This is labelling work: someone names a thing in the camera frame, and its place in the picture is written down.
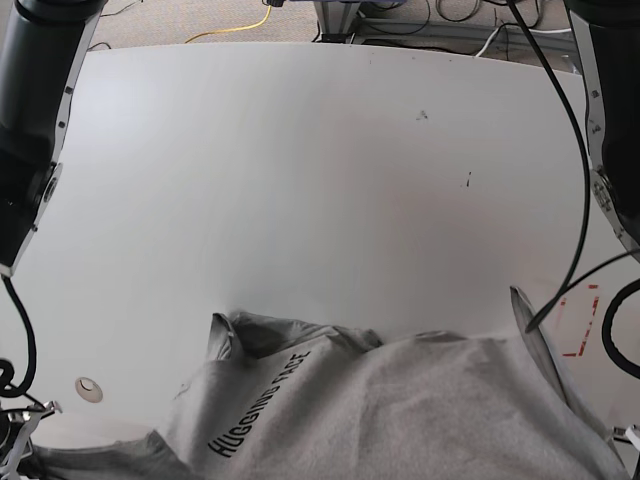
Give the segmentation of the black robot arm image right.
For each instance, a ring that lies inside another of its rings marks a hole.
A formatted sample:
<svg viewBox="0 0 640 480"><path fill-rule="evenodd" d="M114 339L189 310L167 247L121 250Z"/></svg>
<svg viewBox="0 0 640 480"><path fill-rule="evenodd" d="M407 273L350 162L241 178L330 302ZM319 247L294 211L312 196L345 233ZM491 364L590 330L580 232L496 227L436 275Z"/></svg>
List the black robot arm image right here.
<svg viewBox="0 0 640 480"><path fill-rule="evenodd" d="M591 191L639 258L639 3L567 1L586 96Z"/></svg>

